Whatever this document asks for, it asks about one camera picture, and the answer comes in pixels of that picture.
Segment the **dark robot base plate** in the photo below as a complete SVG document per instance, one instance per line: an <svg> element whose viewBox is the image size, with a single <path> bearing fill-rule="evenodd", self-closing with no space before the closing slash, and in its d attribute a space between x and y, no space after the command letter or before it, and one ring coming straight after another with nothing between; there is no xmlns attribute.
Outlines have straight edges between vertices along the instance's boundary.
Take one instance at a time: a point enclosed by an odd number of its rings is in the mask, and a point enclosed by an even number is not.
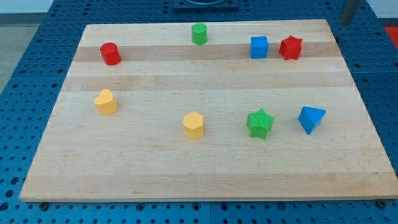
<svg viewBox="0 0 398 224"><path fill-rule="evenodd" d="M174 11L238 9L238 0L172 0Z"/></svg>

